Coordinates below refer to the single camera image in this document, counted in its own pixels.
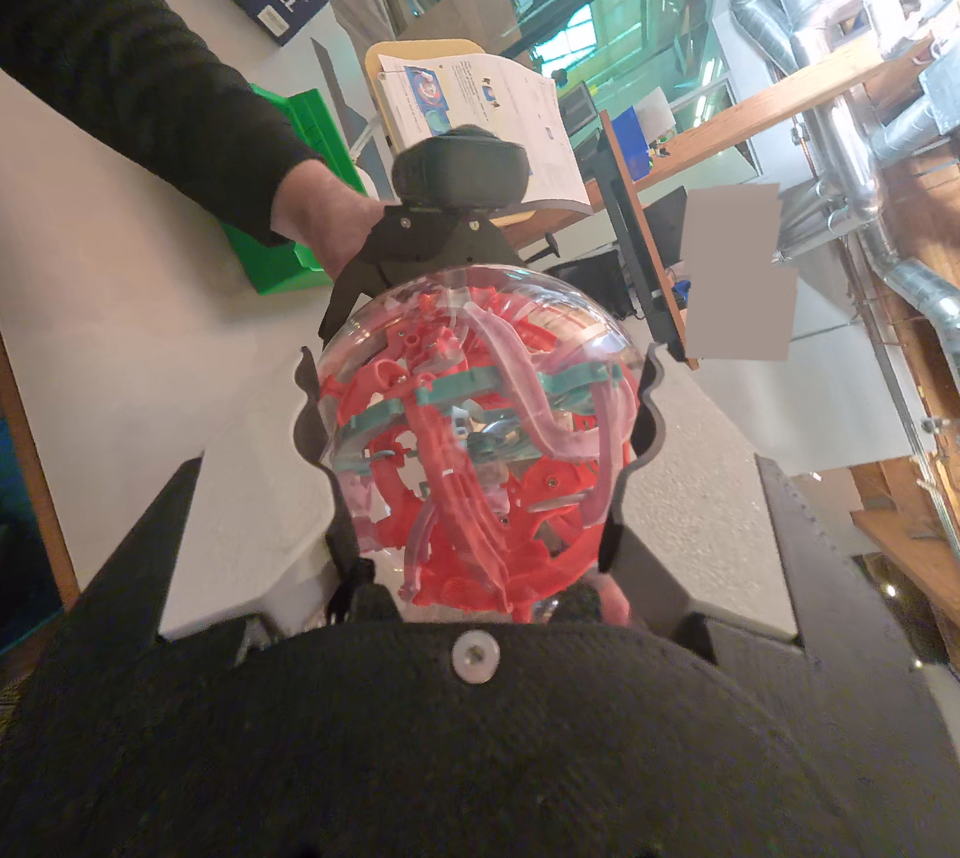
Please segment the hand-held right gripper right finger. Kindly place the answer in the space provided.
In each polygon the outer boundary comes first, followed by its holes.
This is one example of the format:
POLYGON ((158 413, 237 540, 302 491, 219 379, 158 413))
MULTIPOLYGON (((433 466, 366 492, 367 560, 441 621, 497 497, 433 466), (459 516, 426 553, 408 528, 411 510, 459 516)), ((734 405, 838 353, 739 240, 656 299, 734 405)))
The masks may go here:
POLYGON ((650 344, 639 380, 641 444, 610 506, 607 574, 630 624, 678 641, 716 619, 782 642, 798 626, 755 449, 685 364, 650 344))

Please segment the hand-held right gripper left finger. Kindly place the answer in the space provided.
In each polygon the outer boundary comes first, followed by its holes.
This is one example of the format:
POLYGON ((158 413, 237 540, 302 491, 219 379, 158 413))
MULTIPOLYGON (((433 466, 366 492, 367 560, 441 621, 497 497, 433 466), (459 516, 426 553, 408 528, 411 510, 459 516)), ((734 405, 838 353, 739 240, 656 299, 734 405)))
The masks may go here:
POLYGON ((325 538, 335 502, 319 394, 306 346, 204 448, 159 625, 165 639, 248 615, 281 637, 322 623, 338 573, 325 538))

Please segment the clear red maze ball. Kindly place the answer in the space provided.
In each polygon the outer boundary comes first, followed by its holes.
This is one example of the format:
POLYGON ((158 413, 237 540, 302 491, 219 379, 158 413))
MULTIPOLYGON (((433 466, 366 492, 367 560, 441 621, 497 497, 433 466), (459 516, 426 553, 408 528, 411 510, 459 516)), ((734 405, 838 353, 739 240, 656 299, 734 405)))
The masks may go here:
POLYGON ((403 612, 535 621, 598 562, 642 350, 579 289, 507 264, 361 295, 317 364, 361 553, 390 560, 403 612))

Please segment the person's left forearm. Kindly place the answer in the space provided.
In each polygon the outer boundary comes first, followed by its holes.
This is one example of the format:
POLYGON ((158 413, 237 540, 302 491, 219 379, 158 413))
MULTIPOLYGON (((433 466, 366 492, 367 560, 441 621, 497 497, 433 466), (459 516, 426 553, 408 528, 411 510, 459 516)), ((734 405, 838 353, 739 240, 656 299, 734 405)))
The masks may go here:
POLYGON ((1 0, 2 70, 88 135, 263 245, 319 156, 165 0, 1 0))

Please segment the person's left hand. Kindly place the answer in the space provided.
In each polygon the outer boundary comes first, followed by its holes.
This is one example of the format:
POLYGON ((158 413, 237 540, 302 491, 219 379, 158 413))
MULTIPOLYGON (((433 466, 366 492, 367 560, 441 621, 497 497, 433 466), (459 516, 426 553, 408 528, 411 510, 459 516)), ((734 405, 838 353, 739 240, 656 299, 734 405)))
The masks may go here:
POLYGON ((337 280, 383 219, 386 207, 311 159, 296 165, 280 182, 271 203, 270 228, 309 249, 330 279, 337 280))

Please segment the instruction sign board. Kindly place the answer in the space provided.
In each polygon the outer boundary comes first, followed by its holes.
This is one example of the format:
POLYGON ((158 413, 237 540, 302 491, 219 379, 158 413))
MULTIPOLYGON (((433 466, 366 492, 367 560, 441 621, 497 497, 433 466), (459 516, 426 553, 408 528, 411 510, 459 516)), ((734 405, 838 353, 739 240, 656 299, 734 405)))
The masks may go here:
POLYGON ((368 49, 365 63, 395 166, 416 144, 475 127, 521 146, 528 160, 527 187, 519 196, 508 188, 505 167, 494 173, 477 154, 467 157, 467 175, 503 201, 493 212, 496 221, 545 209, 594 213, 548 78, 466 39, 379 43, 368 49))

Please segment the green box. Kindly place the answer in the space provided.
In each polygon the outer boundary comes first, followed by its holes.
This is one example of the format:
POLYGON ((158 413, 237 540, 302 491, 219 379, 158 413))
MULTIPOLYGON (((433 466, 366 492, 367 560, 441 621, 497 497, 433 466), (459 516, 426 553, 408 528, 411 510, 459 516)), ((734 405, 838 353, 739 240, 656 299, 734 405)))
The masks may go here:
MULTIPOLYGON (((289 120, 298 137, 340 180, 357 192, 367 192, 340 126, 319 90, 281 96, 257 84, 251 88, 289 120)), ((261 296, 331 284, 330 276, 311 250, 301 243, 287 241, 271 246, 225 223, 222 230, 246 278, 261 296)))

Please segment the blue bin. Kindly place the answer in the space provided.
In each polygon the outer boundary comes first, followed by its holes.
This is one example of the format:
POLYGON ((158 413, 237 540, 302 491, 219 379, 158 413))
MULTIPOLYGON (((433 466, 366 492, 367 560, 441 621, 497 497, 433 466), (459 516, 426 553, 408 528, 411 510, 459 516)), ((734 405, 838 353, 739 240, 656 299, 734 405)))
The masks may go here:
POLYGON ((644 180, 651 172, 651 149, 644 135, 637 109, 630 106, 611 119, 616 141, 633 182, 644 180))

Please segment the wooden desk black frame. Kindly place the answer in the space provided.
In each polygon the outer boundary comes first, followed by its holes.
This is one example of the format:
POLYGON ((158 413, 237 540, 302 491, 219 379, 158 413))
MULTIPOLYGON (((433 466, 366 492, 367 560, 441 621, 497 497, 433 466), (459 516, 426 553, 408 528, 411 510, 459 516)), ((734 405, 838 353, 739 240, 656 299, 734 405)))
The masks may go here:
POLYGON ((677 362, 696 372, 700 362, 688 356, 686 322, 630 177, 612 119, 605 110, 599 112, 598 118, 601 129, 590 165, 593 179, 584 183, 587 195, 596 211, 606 211, 654 341, 666 346, 677 362))

